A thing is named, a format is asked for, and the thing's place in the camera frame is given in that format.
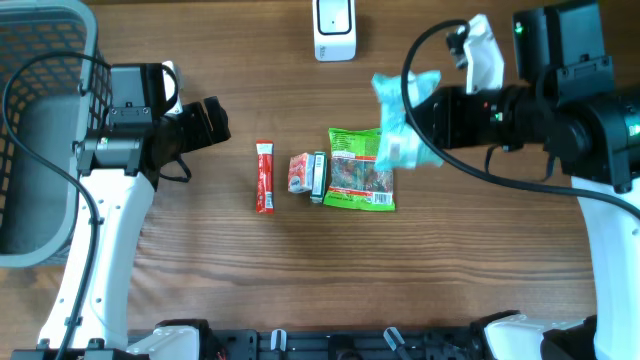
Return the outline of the green snack bag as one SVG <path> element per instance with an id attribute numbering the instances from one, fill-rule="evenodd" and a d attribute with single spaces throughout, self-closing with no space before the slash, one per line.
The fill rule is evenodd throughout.
<path id="1" fill-rule="evenodd" d="M 393 172 L 375 168 L 381 131 L 330 128 L 328 135 L 331 174 L 323 204 L 352 210 L 394 211 Z"/>

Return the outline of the red tissue packet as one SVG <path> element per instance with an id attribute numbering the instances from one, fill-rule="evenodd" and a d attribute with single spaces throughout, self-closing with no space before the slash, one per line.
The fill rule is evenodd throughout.
<path id="1" fill-rule="evenodd" d="M 288 170 L 288 191 L 304 193 L 313 188 L 315 156 L 302 153 L 290 159 Z"/>

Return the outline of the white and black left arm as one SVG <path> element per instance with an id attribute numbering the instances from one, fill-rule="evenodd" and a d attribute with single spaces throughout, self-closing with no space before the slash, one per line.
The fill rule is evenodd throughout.
<path id="1" fill-rule="evenodd" d="M 218 98 L 179 104 L 169 63 L 109 67 L 113 100 L 59 175 L 78 193 L 67 207 L 70 252 L 56 302 L 38 343 L 14 359 L 121 359 L 128 346 L 127 304 L 139 234 L 162 168 L 185 153 L 230 139 Z"/>

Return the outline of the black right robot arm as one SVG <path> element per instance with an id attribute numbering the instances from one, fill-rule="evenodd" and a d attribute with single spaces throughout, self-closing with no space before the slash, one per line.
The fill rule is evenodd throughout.
<path id="1" fill-rule="evenodd" d="M 504 61 L 483 16 L 438 29 L 464 86 L 436 90 L 406 120 L 458 170 L 506 188 L 575 197 L 589 239 L 596 313 L 540 320 L 505 311 L 472 329 L 485 359 L 635 359 L 639 355 L 639 90 L 617 89 L 598 4 L 567 1 L 512 18 L 520 84 L 504 86 Z M 452 155 L 484 145 L 514 151 L 539 144 L 569 186 L 525 182 Z"/>

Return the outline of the teal white tissue pack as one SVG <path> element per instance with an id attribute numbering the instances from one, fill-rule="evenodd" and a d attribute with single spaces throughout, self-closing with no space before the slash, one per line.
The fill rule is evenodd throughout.
<path id="1" fill-rule="evenodd" d="M 415 169 L 422 165 L 440 167 L 443 160 L 434 154 L 406 121 L 401 77 L 376 73 L 371 85 L 380 104 L 380 143 L 375 169 Z"/>

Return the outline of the red stick sachet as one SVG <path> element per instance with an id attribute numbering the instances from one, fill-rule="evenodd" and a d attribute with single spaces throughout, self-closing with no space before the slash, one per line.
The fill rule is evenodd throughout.
<path id="1" fill-rule="evenodd" d="M 256 212 L 274 213 L 273 203 L 273 155 L 274 144 L 269 140 L 257 140 L 258 182 L 256 196 Z"/>

